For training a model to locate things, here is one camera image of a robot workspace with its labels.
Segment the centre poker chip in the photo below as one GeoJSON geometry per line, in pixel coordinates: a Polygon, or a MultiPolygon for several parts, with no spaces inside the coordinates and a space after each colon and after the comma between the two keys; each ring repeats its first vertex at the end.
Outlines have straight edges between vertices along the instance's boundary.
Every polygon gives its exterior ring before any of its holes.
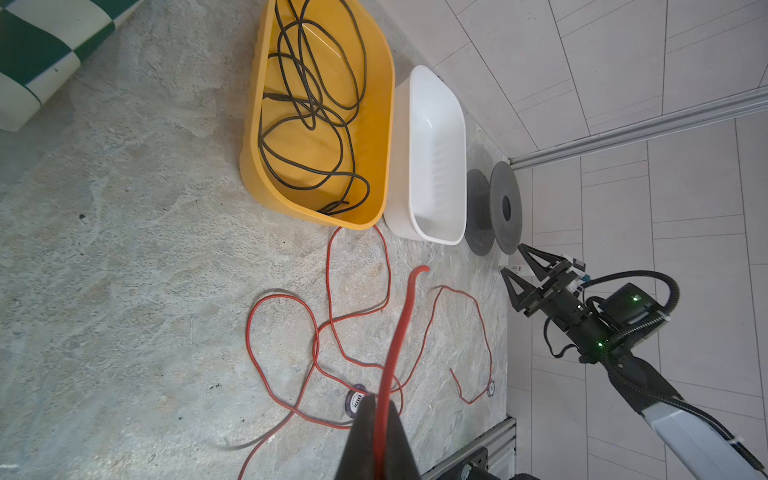
{"type": "Polygon", "coordinates": [[[360,404],[368,394],[369,392],[363,384],[354,384],[347,392],[344,401],[344,409],[349,418],[356,418],[360,404]]]}

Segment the yellow plastic tray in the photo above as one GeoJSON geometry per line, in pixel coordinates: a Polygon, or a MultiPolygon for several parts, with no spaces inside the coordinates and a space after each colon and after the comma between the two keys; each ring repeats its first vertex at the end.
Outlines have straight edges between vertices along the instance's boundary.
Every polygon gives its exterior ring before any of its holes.
{"type": "Polygon", "coordinates": [[[271,210],[365,230],[387,199],[395,67],[358,1],[269,1],[258,28],[241,179],[271,210]]]}

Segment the green white checkerboard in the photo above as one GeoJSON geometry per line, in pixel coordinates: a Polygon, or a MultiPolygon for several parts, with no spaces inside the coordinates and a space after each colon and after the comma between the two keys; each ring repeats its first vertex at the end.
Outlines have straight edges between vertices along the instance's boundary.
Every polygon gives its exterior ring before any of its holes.
{"type": "Polygon", "coordinates": [[[20,130],[139,1],[1,3],[1,128],[20,130]]]}

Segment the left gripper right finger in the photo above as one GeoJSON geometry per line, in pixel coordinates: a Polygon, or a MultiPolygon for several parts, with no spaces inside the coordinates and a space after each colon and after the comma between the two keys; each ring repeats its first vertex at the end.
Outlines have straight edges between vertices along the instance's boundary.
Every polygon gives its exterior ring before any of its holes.
{"type": "Polygon", "coordinates": [[[393,402],[389,404],[383,478],[419,480],[420,474],[405,430],[393,402]]]}

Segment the white plastic tray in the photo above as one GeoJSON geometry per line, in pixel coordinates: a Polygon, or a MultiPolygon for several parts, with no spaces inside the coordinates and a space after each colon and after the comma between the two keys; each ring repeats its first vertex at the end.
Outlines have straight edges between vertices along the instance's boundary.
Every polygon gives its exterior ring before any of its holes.
{"type": "Polygon", "coordinates": [[[417,65],[395,89],[386,225],[401,238],[459,244],[466,172],[462,107],[431,69],[417,65]]]}

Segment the grey cable spool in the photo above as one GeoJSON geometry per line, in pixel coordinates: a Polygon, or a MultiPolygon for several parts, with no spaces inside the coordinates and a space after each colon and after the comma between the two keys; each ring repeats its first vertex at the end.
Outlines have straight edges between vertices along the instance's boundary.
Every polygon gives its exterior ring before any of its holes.
{"type": "Polygon", "coordinates": [[[519,185],[511,166],[497,163],[490,178],[479,169],[467,173],[467,223],[464,238],[478,255],[490,253],[494,244],[512,255],[521,243],[523,227],[519,185]]]}

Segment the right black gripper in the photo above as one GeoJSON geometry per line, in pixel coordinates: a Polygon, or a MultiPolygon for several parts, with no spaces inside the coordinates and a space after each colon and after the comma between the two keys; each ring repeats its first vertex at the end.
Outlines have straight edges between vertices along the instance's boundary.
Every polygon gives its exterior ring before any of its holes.
{"type": "Polygon", "coordinates": [[[521,243],[518,248],[533,275],[544,281],[538,289],[507,267],[500,269],[512,308],[531,317],[536,311],[546,315],[544,341],[554,358],[571,350],[580,354],[579,362],[596,364],[611,333],[608,325],[578,297],[580,277],[565,257],[521,243]],[[555,353],[549,340],[549,326],[557,326],[571,343],[555,353]]]}

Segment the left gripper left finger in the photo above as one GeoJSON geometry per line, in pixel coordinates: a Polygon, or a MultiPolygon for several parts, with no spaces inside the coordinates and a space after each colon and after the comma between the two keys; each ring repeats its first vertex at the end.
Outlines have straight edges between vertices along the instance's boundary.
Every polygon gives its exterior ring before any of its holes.
{"type": "Polygon", "coordinates": [[[376,398],[366,396],[360,403],[335,474],[336,480],[373,480],[375,460],[373,432],[376,398]]]}

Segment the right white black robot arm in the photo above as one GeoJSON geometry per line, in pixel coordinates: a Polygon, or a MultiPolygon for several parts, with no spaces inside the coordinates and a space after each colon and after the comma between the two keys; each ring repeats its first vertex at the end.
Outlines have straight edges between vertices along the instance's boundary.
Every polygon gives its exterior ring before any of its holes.
{"type": "Polygon", "coordinates": [[[584,262],[521,244],[518,251],[540,281],[535,286],[500,270],[513,309],[546,316],[570,340],[582,364],[599,364],[624,401],[697,479],[764,479],[766,467],[706,411],[684,397],[633,348],[665,326],[680,300],[670,276],[629,270],[591,278],[584,262]]]}

